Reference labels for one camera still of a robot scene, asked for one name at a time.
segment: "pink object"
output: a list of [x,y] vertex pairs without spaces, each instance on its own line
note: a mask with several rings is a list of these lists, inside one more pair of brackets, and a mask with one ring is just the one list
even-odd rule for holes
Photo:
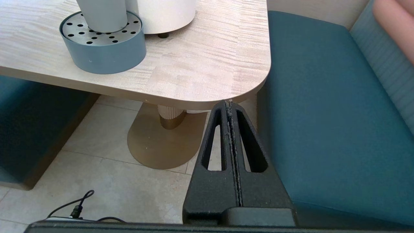
[[414,65],[414,0],[375,0],[373,13]]

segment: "cable plug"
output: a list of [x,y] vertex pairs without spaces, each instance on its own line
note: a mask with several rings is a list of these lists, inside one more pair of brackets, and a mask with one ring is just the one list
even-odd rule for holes
[[79,218],[80,213],[82,212],[83,207],[81,205],[77,205],[75,206],[75,208],[73,208],[72,213],[70,214],[70,216],[72,218]]

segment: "perforated metal lid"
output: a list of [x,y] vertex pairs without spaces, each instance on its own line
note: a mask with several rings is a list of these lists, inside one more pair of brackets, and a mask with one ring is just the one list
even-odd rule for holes
[[142,23],[138,17],[127,12],[128,24],[120,31],[112,33],[95,32],[88,28],[83,14],[73,15],[62,26],[63,35],[73,42],[90,46],[107,46],[121,43],[141,31]]

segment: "bench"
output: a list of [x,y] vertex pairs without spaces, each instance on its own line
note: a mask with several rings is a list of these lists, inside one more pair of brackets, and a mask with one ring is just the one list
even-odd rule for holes
[[302,227],[414,226],[414,68],[372,6],[350,32],[269,12],[258,133]]
[[0,76],[0,185],[32,189],[98,96]]

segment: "teal seat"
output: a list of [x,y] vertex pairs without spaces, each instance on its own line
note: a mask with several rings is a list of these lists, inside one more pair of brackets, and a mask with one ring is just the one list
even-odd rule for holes
[[96,98],[0,76],[0,185],[31,189]]
[[299,223],[414,225],[414,137],[348,30],[275,11],[269,28],[258,131]]

